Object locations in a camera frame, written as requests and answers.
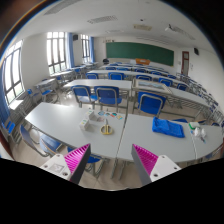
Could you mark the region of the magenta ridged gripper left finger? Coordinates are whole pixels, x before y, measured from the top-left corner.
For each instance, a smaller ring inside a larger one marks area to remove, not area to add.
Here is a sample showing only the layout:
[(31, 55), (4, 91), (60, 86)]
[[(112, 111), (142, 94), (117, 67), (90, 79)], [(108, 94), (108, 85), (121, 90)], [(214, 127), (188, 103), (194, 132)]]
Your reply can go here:
[(41, 168), (74, 184), (78, 184), (91, 154), (89, 144), (81, 146), (66, 155), (56, 154)]

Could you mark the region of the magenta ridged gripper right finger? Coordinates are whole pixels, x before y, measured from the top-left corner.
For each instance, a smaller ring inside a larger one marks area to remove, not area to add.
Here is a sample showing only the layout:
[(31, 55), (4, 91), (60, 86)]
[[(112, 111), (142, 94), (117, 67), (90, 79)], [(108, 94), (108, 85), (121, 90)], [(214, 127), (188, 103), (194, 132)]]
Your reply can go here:
[(136, 144), (132, 145), (131, 155), (143, 186), (180, 170), (166, 155), (157, 156)]

